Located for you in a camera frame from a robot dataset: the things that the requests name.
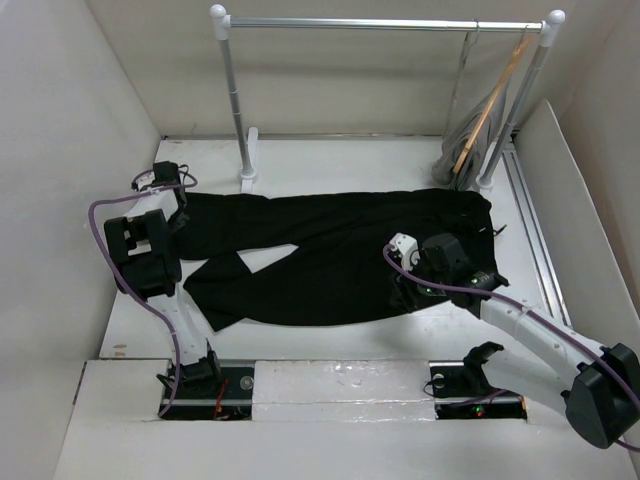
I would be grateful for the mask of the black trousers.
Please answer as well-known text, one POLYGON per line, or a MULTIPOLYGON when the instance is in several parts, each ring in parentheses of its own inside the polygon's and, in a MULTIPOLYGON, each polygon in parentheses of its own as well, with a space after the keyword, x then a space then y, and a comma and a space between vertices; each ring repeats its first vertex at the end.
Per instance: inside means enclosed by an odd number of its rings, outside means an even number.
POLYGON ((429 308, 400 297, 384 246, 398 233, 455 236, 476 268, 495 269, 491 204, 442 189, 266 198, 191 193, 174 234, 199 268, 186 292, 214 330, 242 319, 281 326, 370 322, 429 308))

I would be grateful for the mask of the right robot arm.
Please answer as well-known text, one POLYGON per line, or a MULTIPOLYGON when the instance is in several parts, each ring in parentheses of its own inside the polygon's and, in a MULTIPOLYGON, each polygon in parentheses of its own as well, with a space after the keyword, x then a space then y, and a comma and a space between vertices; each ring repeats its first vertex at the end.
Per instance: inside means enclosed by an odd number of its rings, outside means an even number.
POLYGON ((420 243, 398 233, 384 246, 383 257, 396 271, 398 293, 409 305, 445 299, 537 358, 529 361, 495 342, 475 347, 463 360, 468 390, 522 394, 562 415, 596 448, 633 448, 622 439, 639 422, 639 359, 631 348, 606 346, 508 296, 507 280, 477 267, 451 234, 420 243))

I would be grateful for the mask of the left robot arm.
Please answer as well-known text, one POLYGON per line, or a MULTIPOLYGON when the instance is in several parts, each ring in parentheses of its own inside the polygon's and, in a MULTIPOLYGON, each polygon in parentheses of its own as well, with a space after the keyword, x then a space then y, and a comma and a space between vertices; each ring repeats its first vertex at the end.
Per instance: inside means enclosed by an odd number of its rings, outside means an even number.
POLYGON ((132 293, 163 324, 174 361, 158 379, 177 395, 212 397, 223 373, 207 337, 192 320, 180 287, 182 268, 173 234, 186 222, 188 167, 159 162, 132 182, 134 206, 103 224, 106 251, 121 291, 132 293))

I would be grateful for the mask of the grey metal hanger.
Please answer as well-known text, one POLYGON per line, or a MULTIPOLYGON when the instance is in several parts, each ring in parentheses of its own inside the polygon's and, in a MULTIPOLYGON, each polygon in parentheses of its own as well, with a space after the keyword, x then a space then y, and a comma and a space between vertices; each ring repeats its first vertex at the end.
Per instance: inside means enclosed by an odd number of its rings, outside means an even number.
POLYGON ((480 36, 479 28, 476 28, 475 30, 467 32, 465 34, 460 56, 459 56, 458 66, 456 70, 454 86, 453 86, 453 90, 452 90, 452 94, 449 102, 446 129, 449 129, 449 127, 451 126, 453 114, 455 113, 455 109, 459 99, 460 88, 463 81, 466 64, 473 46, 479 40, 479 36, 480 36))

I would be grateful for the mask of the wooden hanger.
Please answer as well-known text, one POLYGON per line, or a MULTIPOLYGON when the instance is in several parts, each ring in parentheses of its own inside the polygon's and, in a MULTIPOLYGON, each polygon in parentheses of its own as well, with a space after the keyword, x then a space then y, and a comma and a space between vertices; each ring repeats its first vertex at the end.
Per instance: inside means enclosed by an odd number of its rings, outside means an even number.
POLYGON ((494 87, 493 91, 489 95, 487 103, 486 103, 485 107, 483 108, 478 121, 474 125, 474 128, 472 129, 469 138, 467 139, 467 141, 466 141, 461 153, 459 154, 459 156, 458 156, 458 158, 456 160, 456 163, 454 164, 454 167, 453 167, 453 174, 454 175, 457 175, 457 174, 460 173, 460 170, 462 169, 464 163, 466 162, 466 159, 467 159, 472 147, 474 146, 474 144, 476 142, 476 139, 477 139, 481 129, 483 128, 484 124, 486 123, 486 120, 489 117, 489 114, 491 113, 491 111, 492 111, 492 109, 494 107, 494 104, 496 103, 496 100, 501 95, 502 91, 504 90, 506 84, 510 80, 512 74, 514 73, 514 71, 515 71, 516 67, 518 66, 522 56, 526 52, 526 50, 527 50, 529 44, 532 42, 532 40, 533 40, 533 36, 532 35, 523 36, 523 38, 521 39, 520 43, 513 50, 512 54, 511 54, 511 57, 510 57, 510 60, 509 60, 509 62, 507 64, 506 68, 504 69, 503 73, 501 74, 501 76, 500 76, 500 78, 498 80, 498 83, 494 87))

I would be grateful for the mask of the silver clothes rack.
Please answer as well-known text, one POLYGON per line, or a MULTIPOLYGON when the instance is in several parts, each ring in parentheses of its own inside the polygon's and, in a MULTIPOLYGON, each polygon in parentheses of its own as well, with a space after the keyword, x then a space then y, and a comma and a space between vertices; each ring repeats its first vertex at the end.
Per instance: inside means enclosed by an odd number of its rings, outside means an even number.
POLYGON ((547 50, 566 19, 557 1, 222 1, 209 14, 244 193, 262 133, 441 133, 467 32, 547 50))

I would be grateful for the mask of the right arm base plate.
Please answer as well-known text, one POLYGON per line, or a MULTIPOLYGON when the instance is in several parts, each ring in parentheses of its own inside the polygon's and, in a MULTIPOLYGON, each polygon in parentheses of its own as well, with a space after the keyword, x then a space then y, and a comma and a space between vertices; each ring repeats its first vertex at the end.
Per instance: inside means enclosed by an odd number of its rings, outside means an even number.
POLYGON ((423 392, 434 400, 435 418, 445 420, 526 420, 521 396, 490 386, 462 361, 431 361, 423 392))

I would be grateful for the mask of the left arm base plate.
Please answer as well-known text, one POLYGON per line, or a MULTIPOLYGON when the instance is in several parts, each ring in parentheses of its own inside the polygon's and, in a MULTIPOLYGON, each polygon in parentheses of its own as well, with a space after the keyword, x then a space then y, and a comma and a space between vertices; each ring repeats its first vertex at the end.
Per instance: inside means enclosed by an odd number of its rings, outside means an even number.
POLYGON ((250 420, 255 377, 254 362, 223 362, 220 379, 181 380, 170 402, 172 379, 157 375, 163 386, 159 405, 163 420, 241 421, 250 420))

